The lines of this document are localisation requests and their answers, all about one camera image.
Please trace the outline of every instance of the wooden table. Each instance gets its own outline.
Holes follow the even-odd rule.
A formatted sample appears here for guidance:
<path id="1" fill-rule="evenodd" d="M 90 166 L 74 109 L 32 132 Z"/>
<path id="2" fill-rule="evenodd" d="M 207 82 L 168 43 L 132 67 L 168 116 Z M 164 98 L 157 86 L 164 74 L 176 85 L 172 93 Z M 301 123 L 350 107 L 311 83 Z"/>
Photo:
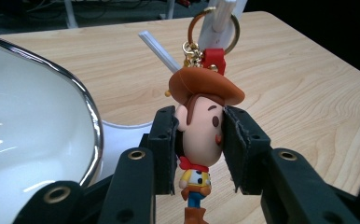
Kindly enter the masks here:
<path id="1" fill-rule="evenodd" d="M 176 102 L 163 95 L 170 71 L 137 34 L 148 30 L 181 63 L 190 20 L 0 37 L 79 77 L 103 119 L 139 124 Z M 240 41 L 226 57 L 226 77 L 246 93 L 238 107 L 260 124 L 273 147 L 300 152 L 328 184 L 356 194 L 360 187 L 360 72 L 269 13 L 243 14 L 240 24 Z M 213 193 L 202 201 L 207 221 L 265 222 L 258 196 L 234 193 L 223 159 L 211 171 Z M 157 222 L 182 223 L 185 206 L 178 189 L 175 196 L 158 196 Z"/>

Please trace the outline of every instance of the brown hat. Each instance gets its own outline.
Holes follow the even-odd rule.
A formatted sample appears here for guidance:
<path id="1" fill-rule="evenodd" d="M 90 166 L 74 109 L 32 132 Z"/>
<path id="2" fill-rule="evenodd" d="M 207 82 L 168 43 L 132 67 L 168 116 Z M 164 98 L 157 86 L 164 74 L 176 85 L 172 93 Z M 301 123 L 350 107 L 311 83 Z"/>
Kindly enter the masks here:
<path id="1" fill-rule="evenodd" d="M 169 91 L 175 101 L 184 104 L 194 94 L 219 96 L 224 105 L 237 105 L 244 99 L 244 92 L 226 77 L 206 68 L 184 67 L 169 79 Z"/>

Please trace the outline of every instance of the bowl rim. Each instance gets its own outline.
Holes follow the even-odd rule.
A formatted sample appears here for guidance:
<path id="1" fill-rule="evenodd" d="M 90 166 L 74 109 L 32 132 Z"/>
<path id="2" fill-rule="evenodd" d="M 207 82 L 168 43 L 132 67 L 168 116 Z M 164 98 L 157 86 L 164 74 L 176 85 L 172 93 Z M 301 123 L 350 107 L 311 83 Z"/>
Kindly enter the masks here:
<path id="1" fill-rule="evenodd" d="M 1 38 L 0 38 L 0 47 L 2 49 L 10 51 L 11 53 L 21 56 L 23 59 L 33 61 L 35 63 L 40 63 L 43 66 L 46 66 L 48 69 L 55 70 L 58 74 L 62 75 L 63 77 L 67 78 L 68 80 L 76 84 L 74 86 L 82 94 L 82 97 L 84 98 L 84 102 L 87 106 L 87 109 L 90 112 L 90 119 L 93 125 L 93 134 L 94 134 L 93 155 L 92 158 L 90 159 L 90 164 L 88 166 L 87 171 L 78 182 L 78 184 L 82 188 L 88 187 L 92 182 L 93 178 L 95 177 L 96 172 L 98 171 L 98 168 L 100 166 L 100 161 L 103 156 L 104 134 L 103 134 L 102 119 L 99 115 L 96 104 L 93 102 L 90 93 L 87 91 L 87 88 L 75 75 L 73 75 L 63 67 L 57 65 L 56 63 L 51 62 L 50 60 L 44 57 L 32 53 L 28 49 L 24 49 L 20 46 L 7 42 L 6 40 Z"/>

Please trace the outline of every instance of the blue pants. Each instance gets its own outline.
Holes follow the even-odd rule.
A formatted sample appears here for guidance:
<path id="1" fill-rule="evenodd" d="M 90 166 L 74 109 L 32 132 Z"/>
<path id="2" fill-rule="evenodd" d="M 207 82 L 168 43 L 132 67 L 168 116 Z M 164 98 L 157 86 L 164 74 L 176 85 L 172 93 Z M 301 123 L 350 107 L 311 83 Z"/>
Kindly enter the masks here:
<path id="1" fill-rule="evenodd" d="M 201 208 L 201 200 L 204 198 L 205 196 L 198 192 L 190 192 L 188 194 L 188 207 Z"/>

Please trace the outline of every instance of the toy body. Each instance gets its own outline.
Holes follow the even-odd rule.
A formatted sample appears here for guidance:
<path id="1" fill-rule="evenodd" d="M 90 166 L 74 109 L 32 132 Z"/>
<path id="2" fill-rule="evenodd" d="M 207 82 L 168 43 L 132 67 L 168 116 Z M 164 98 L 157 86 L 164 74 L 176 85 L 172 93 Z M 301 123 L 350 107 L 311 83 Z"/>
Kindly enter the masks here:
<path id="1" fill-rule="evenodd" d="M 244 99 L 244 93 L 222 75 L 205 68 L 185 67 L 174 73 L 169 81 L 172 97 L 180 106 L 175 116 L 182 133 L 178 153 L 183 199 L 188 200 L 185 223 L 207 223 L 201 200 L 211 193 L 209 166 L 221 156 L 223 108 Z"/>

